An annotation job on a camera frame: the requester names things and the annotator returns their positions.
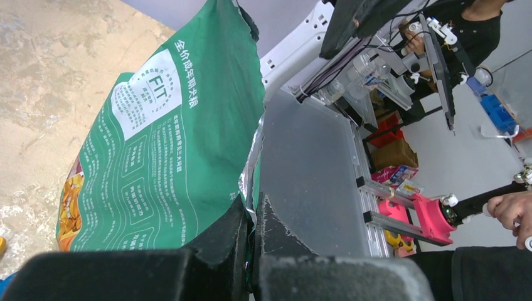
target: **gray floor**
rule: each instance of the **gray floor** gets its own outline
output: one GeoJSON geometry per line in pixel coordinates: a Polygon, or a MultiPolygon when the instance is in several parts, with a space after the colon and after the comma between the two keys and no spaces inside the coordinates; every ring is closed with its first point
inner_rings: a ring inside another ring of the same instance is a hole
{"type": "Polygon", "coordinates": [[[0,278],[56,248],[60,188],[102,102],[172,33],[119,0],[0,1],[0,278]]]}

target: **pink 3d-printed part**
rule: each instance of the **pink 3d-printed part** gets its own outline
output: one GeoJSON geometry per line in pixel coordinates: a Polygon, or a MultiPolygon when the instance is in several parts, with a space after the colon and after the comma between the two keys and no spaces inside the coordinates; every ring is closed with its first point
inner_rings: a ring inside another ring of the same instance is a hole
{"type": "Polygon", "coordinates": [[[450,233],[456,230],[444,218],[440,209],[439,199],[429,199],[421,194],[413,195],[414,208],[416,210],[423,236],[450,245],[452,240],[450,233]]]}
{"type": "MultiPolygon", "coordinates": [[[[390,202],[389,199],[379,203],[379,213],[389,218],[397,219],[398,221],[410,224],[410,221],[408,220],[407,209],[403,206],[390,202]]],[[[407,243],[413,241],[412,237],[403,235],[401,235],[401,237],[407,243]]]]}

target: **white label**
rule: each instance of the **white label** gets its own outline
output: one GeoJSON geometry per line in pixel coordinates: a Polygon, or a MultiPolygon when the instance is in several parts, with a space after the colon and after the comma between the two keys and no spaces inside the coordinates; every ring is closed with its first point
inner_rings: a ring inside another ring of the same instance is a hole
{"type": "Polygon", "coordinates": [[[178,71],[168,49],[152,56],[128,82],[116,85],[111,94],[113,114],[125,140],[182,101],[178,71]]]}

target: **white bracket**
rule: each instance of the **white bracket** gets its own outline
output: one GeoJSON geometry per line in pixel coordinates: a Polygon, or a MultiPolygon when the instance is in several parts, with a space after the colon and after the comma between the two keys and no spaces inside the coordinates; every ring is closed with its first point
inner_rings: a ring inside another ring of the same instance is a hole
{"type": "Polygon", "coordinates": [[[509,135],[490,135],[490,134],[487,134],[486,133],[486,128],[483,127],[482,125],[481,125],[481,128],[480,128],[480,132],[481,132],[481,135],[484,136],[485,138],[512,139],[512,138],[516,137],[517,135],[519,135],[519,125],[516,124],[515,129],[514,129],[514,133],[513,134],[509,134],[509,135]]]}
{"type": "Polygon", "coordinates": [[[427,18],[427,26],[434,29],[434,31],[441,36],[449,45],[454,45],[458,42],[458,37],[452,33],[452,27],[449,24],[441,25],[435,18],[427,18]]]}
{"type": "Polygon", "coordinates": [[[318,1],[305,20],[260,59],[264,102],[319,56],[333,10],[331,3],[318,1]]]}

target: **red box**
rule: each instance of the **red box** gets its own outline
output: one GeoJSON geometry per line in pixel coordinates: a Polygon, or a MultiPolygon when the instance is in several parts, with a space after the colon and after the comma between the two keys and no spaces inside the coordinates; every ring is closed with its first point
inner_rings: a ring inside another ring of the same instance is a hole
{"type": "MultiPolygon", "coordinates": [[[[371,134],[368,138],[370,139],[372,136],[375,136],[379,133],[384,132],[385,130],[391,129],[392,127],[399,124],[399,118],[397,118],[397,114],[392,114],[390,117],[388,117],[386,120],[381,121],[379,123],[379,129],[371,134]]],[[[394,141],[404,139],[405,136],[403,135],[402,130],[397,130],[394,132],[389,132],[387,134],[384,134],[378,138],[371,139],[370,143],[375,145],[377,148],[381,148],[383,146],[386,146],[394,141]]]]}

